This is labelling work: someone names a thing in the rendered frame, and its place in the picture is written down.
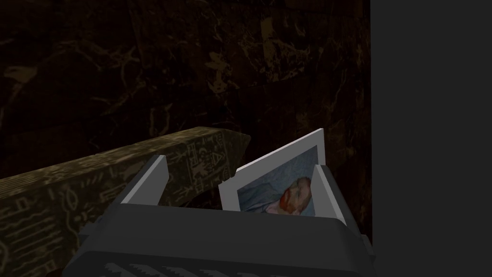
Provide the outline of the brown patterned long block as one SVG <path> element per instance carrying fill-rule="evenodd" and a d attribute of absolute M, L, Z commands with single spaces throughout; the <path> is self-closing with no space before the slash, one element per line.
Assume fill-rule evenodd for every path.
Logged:
<path fill-rule="evenodd" d="M 101 216 L 154 155 L 169 180 L 159 204 L 182 206 L 235 174 L 251 137 L 194 127 L 0 179 L 0 277 L 45 277 L 78 250 L 78 232 Z"/>

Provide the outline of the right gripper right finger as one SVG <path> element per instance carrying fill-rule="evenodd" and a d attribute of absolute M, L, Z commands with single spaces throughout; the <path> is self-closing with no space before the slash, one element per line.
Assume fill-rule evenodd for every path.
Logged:
<path fill-rule="evenodd" d="M 316 217 L 334 218 L 346 226 L 348 206 L 330 169 L 317 164 L 311 181 L 311 194 Z"/>

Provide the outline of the white framed portrait picture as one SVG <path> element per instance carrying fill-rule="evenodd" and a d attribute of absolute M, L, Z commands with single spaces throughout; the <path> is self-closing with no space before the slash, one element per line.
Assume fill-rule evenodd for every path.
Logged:
<path fill-rule="evenodd" d="M 293 182 L 326 164 L 324 146 L 324 130 L 317 129 L 241 166 L 219 185 L 222 209 L 246 211 L 279 200 Z"/>

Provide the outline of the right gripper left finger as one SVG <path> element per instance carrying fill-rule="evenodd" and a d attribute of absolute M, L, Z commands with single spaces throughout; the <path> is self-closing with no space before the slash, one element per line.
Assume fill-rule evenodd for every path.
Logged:
<path fill-rule="evenodd" d="M 121 204 L 158 205 L 169 180 L 169 169 L 164 155 L 155 155 L 134 178 L 134 185 L 124 194 Z"/>

